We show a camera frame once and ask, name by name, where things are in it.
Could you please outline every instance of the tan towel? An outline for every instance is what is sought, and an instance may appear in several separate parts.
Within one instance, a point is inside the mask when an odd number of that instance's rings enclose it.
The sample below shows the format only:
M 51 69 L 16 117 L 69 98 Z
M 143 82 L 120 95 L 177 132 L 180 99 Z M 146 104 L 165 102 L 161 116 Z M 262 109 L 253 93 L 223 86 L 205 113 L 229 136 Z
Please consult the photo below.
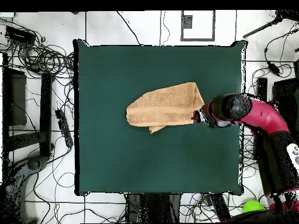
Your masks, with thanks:
M 193 124 L 193 112 L 204 105 L 195 82 L 147 92 L 127 107 L 130 125 L 154 133 L 166 125 Z

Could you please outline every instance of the cable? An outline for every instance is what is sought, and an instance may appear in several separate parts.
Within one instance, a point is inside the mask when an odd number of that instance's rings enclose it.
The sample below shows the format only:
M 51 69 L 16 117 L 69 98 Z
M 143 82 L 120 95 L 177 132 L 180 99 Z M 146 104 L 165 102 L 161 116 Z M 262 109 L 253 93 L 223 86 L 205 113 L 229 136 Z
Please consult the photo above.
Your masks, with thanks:
M 118 12 L 116 11 L 116 13 L 122 18 L 122 20 L 125 22 L 125 24 L 127 25 L 127 27 L 130 29 L 130 31 L 132 32 L 132 34 L 135 36 L 137 43 L 139 44 L 139 46 L 141 46 L 142 44 L 140 44 L 140 42 L 138 41 L 138 38 L 136 36 L 136 34 L 133 32 L 133 30 L 130 28 L 130 26 L 128 25 L 128 23 L 126 22 L 126 20 L 124 19 L 124 17 Z
M 277 76 L 279 76 L 279 77 L 281 77 L 281 78 L 286 78 L 286 77 L 288 77 L 288 76 L 291 75 L 291 66 L 290 66 L 289 64 L 283 64 L 283 65 L 282 65 L 282 64 L 281 64 L 281 58 L 282 58 L 282 55 L 283 55 L 284 44 L 285 44 L 285 42 L 286 42 L 286 40 L 287 40 L 287 37 L 288 37 L 290 34 L 293 34 L 293 33 L 296 33 L 296 32 L 299 31 L 299 29 L 295 29 L 295 30 L 291 31 L 292 28 L 293 28 L 296 24 L 297 24 L 297 23 L 295 23 L 295 24 L 292 25 L 292 27 L 291 27 L 291 29 L 290 29 L 289 32 L 287 32 L 287 33 L 285 33 L 284 35 L 281 35 L 281 36 L 279 36 L 279 37 L 274 38 L 273 40 L 271 40 L 271 41 L 267 44 L 267 46 L 266 46 L 266 48 L 265 48 L 265 50 L 264 50 L 265 60 L 267 61 L 268 68 L 272 71 L 272 73 L 274 73 L 275 75 L 277 75 Z M 280 39 L 280 38 L 282 38 L 282 37 L 284 37 L 284 36 L 287 36 L 287 37 L 286 37 L 286 39 L 285 39 L 285 41 L 284 41 L 284 43 L 283 43 L 283 51 L 282 51 L 281 56 L 280 56 L 280 61 L 279 61 L 279 63 L 280 63 L 280 67 L 281 67 L 281 69 L 282 69 L 282 72 L 280 72 L 280 71 L 279 71 L 279 68 L 278 68 L 274 63 L 271 63 L 271 62 L 268 61 L 267 56 L 266 56 L 266 53 L 267 53 L 267 51 L 268 51 L 268 46 L 269 46 L 269 44 L 271 44 L 273 41 L 278 40 L 278 39 Z M 281 76 L 281 74 L 283 73 L 283 67 L 288 67 L 288 68 L 290 69 L 290 73 L 289 73 L 287 76 Z
M 50 209 L 51 209 L 51 205 L 50 205 L 46 200 L 44 200 L 43 198 L 41 198 L 40 196 L 38 196 L 37 193 L 35 192 L 35 188 L 36 188 L 36 184 L 37 184 L 37 181 L 38 181 L 38 180 L 39 180 L 39 173 L 37 173 L 36 181 L 35 181 L 35 184 L 34 184 L 34 186 L 33 186 L 33 192 L 34 192 L 34 194 L 35 194 L 35 196 L 36 196 L 37 198 L 39 198 L 40 200 L 44 201 L 44 202 L 47 203 L 48 206 L 49 206 L 49 209 L 48 209 L 47 213 L 45 214 L 44 218 L 43 218 L 43 219 L 41 220 L 41 222 L 40 222 L 40 224 L 42 224 L 42 223 L 44 222 L 44 219 L 46 218 L 46 216 L 48 215 L 48 213 L 49 213 L 49 211 L 50 211 Z
M 162 44 L 162 45 L 164 45 L 164 43 L 166 43 L 166 42 L 168 41 L 168 39 L 169 39 L 169 36 L 171 35 L 171 33 L 170 33 L 169 29 L 168 29 L 168 28 L 165 26 L 165 23 L 164 23 L 165 14 L 166 14 L 166 11 L 164 11 L 163 25 L 164 25 L 164 27 L 165 27 L 165 28 L 167 29 L 167 31 L 168 31 L 168 37 L 167 37 L 167 40 L 165 40 L 165 41 L 163 42 L 163 44 Z

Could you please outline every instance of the green ball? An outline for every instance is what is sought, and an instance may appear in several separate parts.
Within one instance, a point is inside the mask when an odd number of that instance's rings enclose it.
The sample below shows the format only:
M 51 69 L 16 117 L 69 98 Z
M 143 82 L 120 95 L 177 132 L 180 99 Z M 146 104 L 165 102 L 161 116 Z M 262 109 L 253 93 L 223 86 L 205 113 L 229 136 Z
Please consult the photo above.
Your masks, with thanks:
M 255 199 L 248 200 L 244 206 L 243 206 L 243 212 L 249 212 L 249 211 L 264 211 L 264 206 Z

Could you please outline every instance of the floor tile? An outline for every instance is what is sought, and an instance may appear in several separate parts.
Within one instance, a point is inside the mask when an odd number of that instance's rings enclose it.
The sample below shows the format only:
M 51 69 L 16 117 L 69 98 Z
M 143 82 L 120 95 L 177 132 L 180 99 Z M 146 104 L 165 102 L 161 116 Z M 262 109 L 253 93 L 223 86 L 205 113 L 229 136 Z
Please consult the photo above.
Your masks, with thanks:
M 235 41 L 235 10 L 215 11 L 215 41 L 181 41 L 181 15 L 181 10 L 167 10 L 163 22 L 164 10 L 162 11 L 161 43 L 164 43 L 165 46 L 230 46 Z M 194 25 L 196 28 L 202 23 L 192 23 L 192 27 Z
M 85 223 L 116 222 L 125 214 L 125 205 L 120 204 L 86 204 L 85 207 Z
M 275 10 L 238 10 L 237 40 L 242 40 L 243 35 L 265 25 L 275 17 Z M 265 60 L 264 49 L 268 42 L 289 32 L 294 22 L 283 20 L 277 25 L 268 27 L 245 40 L 248 40 L 247 60 Z M 298 48 L 299 33 L 291 34 L 285 43 L 282 61 L 295 61 L 299 54 L 294 50 Z M 272 42 L 266 53 L 268 60 L 279 61 L 285 37 Z
M 44 202 L 26 202 L 26 213 L 30 218 L 38 218 L 39 223 L 46 215 L 49 206 Z M 84 204 L 50 204 L 50 211 L 44 218 L 43 224 L 80 224 L 84 222 Z
M 139 42 L 159 45 L 160 11 L 120 11 Z M 135 36 L 116 11 L 90 11 L 86 16 L 87 42 L 99 45 L 138 45 Z
M 92 192 L 85 199 L 87 202 L 126 202 L 124 195 L 119 193 Z

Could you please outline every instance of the green tablecloth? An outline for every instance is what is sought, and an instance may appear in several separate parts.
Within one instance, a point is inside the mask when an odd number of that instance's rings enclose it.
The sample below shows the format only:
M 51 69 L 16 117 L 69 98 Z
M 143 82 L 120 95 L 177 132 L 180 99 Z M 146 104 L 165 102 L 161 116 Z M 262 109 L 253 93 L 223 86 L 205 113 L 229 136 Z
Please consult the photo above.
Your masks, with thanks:
M 239 127 L 130 126 L 126 108 L 142 94 L 196 82 L 205 102 L 241 91 L 233 47 L 79 48 L 79 189 L 94 192 L 239 193 Z

